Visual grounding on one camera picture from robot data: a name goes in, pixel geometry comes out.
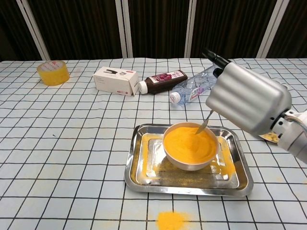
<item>roll of tape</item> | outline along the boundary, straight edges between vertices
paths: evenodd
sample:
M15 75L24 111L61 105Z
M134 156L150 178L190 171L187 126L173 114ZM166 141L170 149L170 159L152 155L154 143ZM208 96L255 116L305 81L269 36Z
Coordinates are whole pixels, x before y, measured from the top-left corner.
M69 79L64 61L47 61L37 67L37 72L45 85L60 85Z

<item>checkered tablecloth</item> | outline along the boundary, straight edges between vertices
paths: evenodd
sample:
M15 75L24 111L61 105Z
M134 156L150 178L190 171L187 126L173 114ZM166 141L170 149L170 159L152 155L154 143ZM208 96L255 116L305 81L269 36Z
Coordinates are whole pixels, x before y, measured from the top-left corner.
M254 137L217 113L209 125L234 130L254 188L246 197L136 193L124 182L133 129L144 123L202 122L209 92L184 107L169 92L132 97L97 91L102 66L132 69L140 80L183 70L189 77L206 59L69 60L71 78L44 85L42 63L0 63L0 229L156 230L159 212L189 215L189 230L307 229L307 165ZM293 109L307 109L307 59L236 59L290 85Z

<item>rectangular tray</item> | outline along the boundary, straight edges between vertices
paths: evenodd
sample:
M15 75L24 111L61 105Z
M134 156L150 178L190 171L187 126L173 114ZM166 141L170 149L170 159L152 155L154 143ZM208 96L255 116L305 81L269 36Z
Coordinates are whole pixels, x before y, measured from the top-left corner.
M135 128L125 169L125 181L132 190L210 196L246 196L251 192L253 179L234 132L209 126L222 150L210 165L189 172L166 157L162 138L168 127L145 124Z

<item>white bottle cap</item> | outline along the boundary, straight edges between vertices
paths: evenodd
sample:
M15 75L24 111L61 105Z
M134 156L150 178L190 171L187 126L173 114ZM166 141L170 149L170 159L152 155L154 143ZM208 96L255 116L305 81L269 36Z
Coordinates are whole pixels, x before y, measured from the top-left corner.
M171 103L177 104L181 100L181 96L178 92L172 92L169 94L169 99L171 100Z
M148 92L147 84L144 80L139 82L139 90L141 94L146 94Z

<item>bottle label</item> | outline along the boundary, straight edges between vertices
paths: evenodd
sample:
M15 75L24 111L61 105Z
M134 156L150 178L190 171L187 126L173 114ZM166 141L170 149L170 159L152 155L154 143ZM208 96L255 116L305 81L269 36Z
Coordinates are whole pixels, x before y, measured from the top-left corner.
M170 72L170 73L162 73L159 75L155 75L155 76L150 77L149 79L152 80L153 83L159 83L162 81L168 81L168 80L179 78L182 76L184 76L183 73L177 70L177 71Z
M195 97L197 97L198 95L202 94L204 92L204 88L203 87L198 87L196 89L194 89L190 95L189 98L189 102L192 101Z

